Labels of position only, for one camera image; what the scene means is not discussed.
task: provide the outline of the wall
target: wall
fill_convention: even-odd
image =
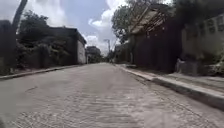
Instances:
[[[16,37],[7,20],[0,20],[0,75],[7,74],[15,62]]]
[[[85,46],[82,42],[78,41],[78,63],[86,64]]]
[[[182,30],[184,54],[203,58],[203,53],[216,55],[224,43],[224,15],[186,26]]]

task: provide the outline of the pavement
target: pavement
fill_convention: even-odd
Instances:
[[[224,128],[222,111],[105,63],[0,81],[0,103],[6,128]]]
[[[192,77],[178,73],[152,73],[150,71],[127,68],[125,65],[116,66],[147,81],[170,88],[180,94],[224,111],[224,82],[221,81],[223,78]]]

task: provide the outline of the utility pole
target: utility pole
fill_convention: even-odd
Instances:
[[[110,40],[109,39],[104,39],[104,41],[108,43],[108,51],[109,51],[108,54],[110,54]]]

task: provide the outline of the white wall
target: white wall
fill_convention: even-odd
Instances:
[[[223,19],[222,24],[224,25],[224,15],[222,14],[219,16],[222,16],[222,19]],[[182,31],[182,47],[183,47],[184,53],[200,57],[200,56],[202,56],[203,52],[207,52],[207,53],[215,55],[223,48],[224,30],[223,31],[218,30],[217,17],[211,18],[214,22],[214,28],[215,28],[214,33],[211,33],[209,31],[209,27],[206,24],[209,19],[203,21],[203,23],[205,25],[205,27],[204,27],[205,35],[201,35],[201,33],[199,31],[200,30],[199,24],[196,24],[196,26],[194,27],[198,31],[197,37],[190,36],[190,38],[187,39],[187,29],[192,30],[192,28],[193,28],[192,26],[186,27]]]
[[[78,49],[78,63],[85,64],[86,63],[85,46],[80,41],[78,41],[77,49]]]

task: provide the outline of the roof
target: roof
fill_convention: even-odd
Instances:
[[[79,33],[77,28],[66,28],[66,27],[51,27],[51,29],[57,35],[63,36],[71,36],[71,37],[78,37],[78,40],[82,42],[84,45],[86,44],[86,40],[84,37]]]
[[[151,4],[146,7],[138,19],[132,20],[134,23],[129,26],[129,32],[131,34],[137,34],[146,26],[149,26],[149,31],[153,30],[154,27],[159,26],[164,22],[165,14],[169,9],[170,7],[165,4]]]

